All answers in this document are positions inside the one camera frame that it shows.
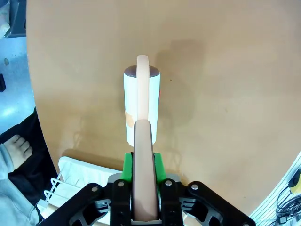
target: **black fabric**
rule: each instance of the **black fabric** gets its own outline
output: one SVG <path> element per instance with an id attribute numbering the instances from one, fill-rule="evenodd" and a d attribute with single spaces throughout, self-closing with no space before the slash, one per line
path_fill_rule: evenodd
<path id="1" fill-rule="evenodd" d="M 35 206 L 39 199 L 45 199 L 44 190 L 51 188 L 50 179 L 57 173 L 51 161 L 37 111 L 23 122 L 0 135 L 0 144 L 19 134 L 32 147 L 32 155 L 14 172 L 8 174 L 11 182 L 21 191 L 28 201 Z"/>

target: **screw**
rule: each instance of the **screw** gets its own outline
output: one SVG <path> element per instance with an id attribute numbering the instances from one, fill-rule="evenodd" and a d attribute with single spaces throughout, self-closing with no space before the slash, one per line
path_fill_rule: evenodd
<path id="1" fill-rule="evenodd" d="M 96 192 L 98 190 L 98 187 L 96 187 L 96 186 L 94 186 L 93 188 L 92 188 L 92 192 Z"/>
<path id="2" fill-rule="evenodd" d="M 122 181 L 120 181 L 120 182 L 118 183 L 118 187 L 123 187 L 123 185 L 124 185 L 124 183 L 123 183 Z"/>
<path id="3" fill-rule="evenodd" d="M 170 185 L 172 185 L 173 183 L 170 181 L 170 180 L 167 180 L 167 181 L 165 181 L 165 185 L 167 185 L 167 186 L 170 186 Z"/>
<path id="4" fill-rule="evenodd" d="M 193 190 L 198 190 L 198 186 L 197 186 L 197 185 L 192 185 L 191 188 L 192 188 Z"/>

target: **finger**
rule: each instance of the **finger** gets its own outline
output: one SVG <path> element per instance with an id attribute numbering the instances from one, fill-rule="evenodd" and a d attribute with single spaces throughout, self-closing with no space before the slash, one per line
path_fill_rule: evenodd
<path id="1" fill-rule="evenodd" d="M 29 147 L 25 152 L 24 152 L 24 158 L 28 159 L 32 155 L 32 147 Z"/>
<path id="2" fill-rule="evenodd" d="M 15 145 L 17 147 L 20 147 L 22 144 L 24 144 L 24 142 L 25 142 L 25 139 L 23 137 L 21 137 L 15 142 Z"/>
<path id="3" fill-rule="evenodd" d="M 28 148 L 29 148 L 29 142 L 26 141 L 26 142 L 24 142 L 24 144 L 21 145 L 20 150 L 21 150 L 21 152 L 24 153 Z"/>
<path id="4" fill-rule="evenodd" d="M 20 135 L 14 135 L 10 140 L 11 142 L 16 142 L 20 138 Z"/>

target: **floor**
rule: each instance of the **floor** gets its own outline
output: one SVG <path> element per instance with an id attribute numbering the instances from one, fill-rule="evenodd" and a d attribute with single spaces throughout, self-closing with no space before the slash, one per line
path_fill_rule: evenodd
<path id="1" fill-rule="evenodd" d="M 26 37 L 0 39 L 0 73 L 6 89 L 0 93 L 0 134 L 19 124 L 35 107 L 28 70 Z"/>

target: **brown table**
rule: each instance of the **brown table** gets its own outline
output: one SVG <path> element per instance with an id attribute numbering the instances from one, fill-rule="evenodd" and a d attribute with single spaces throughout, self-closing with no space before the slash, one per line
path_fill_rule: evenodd
<path id="1" fill-rule="evenodd" d="M 123 71 L 162 74 L 154 150 L 250 214 L 301 149 L 301 2 L 28 1 L 29 67 L 57 166 L 122 169 Z"/>

